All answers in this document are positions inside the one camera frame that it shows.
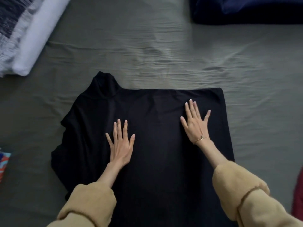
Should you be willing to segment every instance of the red fabric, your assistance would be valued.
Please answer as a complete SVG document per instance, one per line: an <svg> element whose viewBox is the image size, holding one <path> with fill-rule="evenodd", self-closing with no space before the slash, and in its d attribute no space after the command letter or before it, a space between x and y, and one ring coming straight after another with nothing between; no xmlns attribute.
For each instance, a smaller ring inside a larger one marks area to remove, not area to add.
<svg viewBox="0 0 303 227"><path fill-rule="evenodd" d="M294 200L291 214L303 221L303 168L297 179L297 185L294 190Z"/></svg>

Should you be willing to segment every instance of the black shirt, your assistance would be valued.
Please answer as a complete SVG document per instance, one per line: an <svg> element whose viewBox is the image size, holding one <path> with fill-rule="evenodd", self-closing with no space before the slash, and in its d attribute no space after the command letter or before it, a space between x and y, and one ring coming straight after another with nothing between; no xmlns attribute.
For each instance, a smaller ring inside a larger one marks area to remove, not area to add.
<svg viewBox="0 0 303 227"><path fill-rule="evenodd" d="M109 162L105 132L112 135L113 122L127 119L128 136L135 133L136 140L112 188L117 205L110 226L234 226L215 194L211 165L181 125L189 99L203 117L211 109L210 138L234 160L221 88L129 90L99 72L61 122L66 130L52 152L52 168L69 194L95 182Z"/></svg>

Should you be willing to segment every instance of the tan sweater sleeve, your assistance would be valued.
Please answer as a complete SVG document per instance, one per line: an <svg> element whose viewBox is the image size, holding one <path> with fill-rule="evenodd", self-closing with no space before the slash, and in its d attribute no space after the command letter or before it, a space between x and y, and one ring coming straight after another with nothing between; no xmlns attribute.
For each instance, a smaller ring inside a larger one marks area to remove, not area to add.
<svg viewBox="0 0 303 227"><path fill-rule="evenodd" d="M101 182L77 185L48 227L107 227L116 206L114 192Z"/></svg>
<svg viewBox="0 0 303 227"><path fill-rule="evenodd" d="M297 227L303 223L289 215L269 196L267 184L234 162L216 167L214 189L229 219L244 227Z"/></svg>

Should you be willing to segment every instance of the gray bed sheet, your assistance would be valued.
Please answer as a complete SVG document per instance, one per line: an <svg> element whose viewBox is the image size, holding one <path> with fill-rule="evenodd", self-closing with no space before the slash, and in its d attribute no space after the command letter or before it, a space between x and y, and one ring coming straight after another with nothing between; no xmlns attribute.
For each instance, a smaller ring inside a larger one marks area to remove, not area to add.
<svg viewBox="0 0 303 227"><path fill-rule="evenodd" d="M124 88L221 87L236 162L288 211L303 165L303 26L192 24L187 0L71 0L32 72L0 79L1 226L45 226L64 204L50 167L60 121L98 71Z"/></svg>

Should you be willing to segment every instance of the dark blue pillow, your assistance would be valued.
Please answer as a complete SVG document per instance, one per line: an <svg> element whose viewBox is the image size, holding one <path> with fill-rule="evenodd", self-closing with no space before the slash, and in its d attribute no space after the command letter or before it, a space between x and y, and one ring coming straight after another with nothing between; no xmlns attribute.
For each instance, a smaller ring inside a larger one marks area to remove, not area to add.
<svg viewBox="0 0 303 227"><path fill-rule="evenodd" d="M303 0L190 0L190 8L199 24L303 23Z"/></svg>

